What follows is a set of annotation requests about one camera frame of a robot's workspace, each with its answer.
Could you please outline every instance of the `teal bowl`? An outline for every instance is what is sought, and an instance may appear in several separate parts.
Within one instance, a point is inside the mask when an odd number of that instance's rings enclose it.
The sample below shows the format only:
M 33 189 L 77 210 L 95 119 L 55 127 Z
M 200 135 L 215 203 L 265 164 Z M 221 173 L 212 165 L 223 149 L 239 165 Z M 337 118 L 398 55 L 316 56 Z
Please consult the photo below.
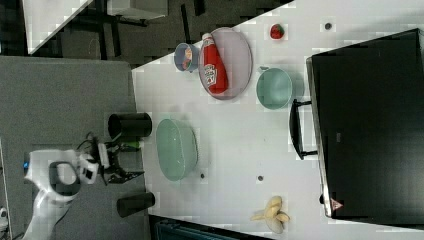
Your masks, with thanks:
M 197 164 L 196 138 L 190 126 L 175 119 L 164 119 L 156 131 L 159 165 L 166 178 L 178 181 Z
M 259 102 L 268 109 L 287 106 L 293 97 L 293 83 L 290 76 L 279 68 L 261 68 L 261 76 L 256 85 Z

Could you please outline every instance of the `warning label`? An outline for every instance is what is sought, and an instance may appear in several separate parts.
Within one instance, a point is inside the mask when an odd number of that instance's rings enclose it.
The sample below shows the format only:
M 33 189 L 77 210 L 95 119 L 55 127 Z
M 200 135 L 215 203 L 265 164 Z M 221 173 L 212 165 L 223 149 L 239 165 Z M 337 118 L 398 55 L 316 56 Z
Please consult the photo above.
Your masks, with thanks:
M 332 198 L 330 200 L 331 200 L 331 208 L 333 209 L 333 211 L 336 211 L 337 209 L 343 207 L 343 204 L 337 202 L 336 200 Z

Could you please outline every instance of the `white table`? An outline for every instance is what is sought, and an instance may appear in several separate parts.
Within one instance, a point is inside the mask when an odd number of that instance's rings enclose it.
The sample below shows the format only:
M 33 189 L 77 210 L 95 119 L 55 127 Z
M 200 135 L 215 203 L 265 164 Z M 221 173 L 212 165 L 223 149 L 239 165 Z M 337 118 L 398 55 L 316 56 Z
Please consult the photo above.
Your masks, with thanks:
M 28 54 L 33 54 L 93 0 L 22 0 Z
M 424 27 L 423 15 L 424 2 L 420 0 L 296 0 L 234 29 L 248 40 L 254 69 L 280 67 L 292 78 L 303 79 L 304 100 L 308 100 L 305 61 L 309 56 Z M 324 30 L 327 22 L 333 24 L 330 31 Z M 285 26 L 284 41 L 267 37 L 274 23 Z M 151 137 L 145 139 L 143 153 L 146 188 L 157 198 L 150 214 L 272 239 L 424 237 L 424 232 L 416 230 L 325 217 L 318 202 L 317 157 L 301 161 L 296 155 L 290 143 L 289 108 L 271 111 L 260 105 L 255 92 L 259 74 L 252 74 L 237 99 L 218 101 L 205 92 L 197 73 L 178 72 L 172 56 L 133 70 L 137 110 L 149 112 L 154 127 Z M 311 108 L 301 110 L 305 150 L 314 150 Z M 197 167 L 179 183 L 164 177 L 156 153 L 156 128 L 169 116 L 191 124 L 200 151 Z M 262 182 L 257 180 L 259 175 L 264 176 Z M 249 220 L 274 195 L 283 198 L 283 210 L 291 217 L 281 235 L 271 233 L 265 222 Z

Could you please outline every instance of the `ketchup bottle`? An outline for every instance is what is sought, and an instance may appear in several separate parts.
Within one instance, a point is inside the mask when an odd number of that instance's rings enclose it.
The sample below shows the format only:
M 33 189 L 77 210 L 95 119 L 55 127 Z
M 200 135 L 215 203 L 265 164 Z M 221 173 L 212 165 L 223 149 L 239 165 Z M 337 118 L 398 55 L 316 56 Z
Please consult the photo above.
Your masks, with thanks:
M 228 88 L 227 72 L 219 56 L 215 41 L 210 33 L 202 36 L 203 40 L 203 65 L 209 91 L 213 94 L 225 92 Z

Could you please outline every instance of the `small dark dot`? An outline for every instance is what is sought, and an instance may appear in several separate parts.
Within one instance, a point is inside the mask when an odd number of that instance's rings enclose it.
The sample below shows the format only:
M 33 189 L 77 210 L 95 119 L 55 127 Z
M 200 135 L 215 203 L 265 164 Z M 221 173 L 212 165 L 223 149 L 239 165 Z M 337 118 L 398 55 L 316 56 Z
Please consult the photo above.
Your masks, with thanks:
M 333 27 L 333 25 L 331 23 L 326 23 L 325 24 L 325 29 L 326 30 L 330 30 Z

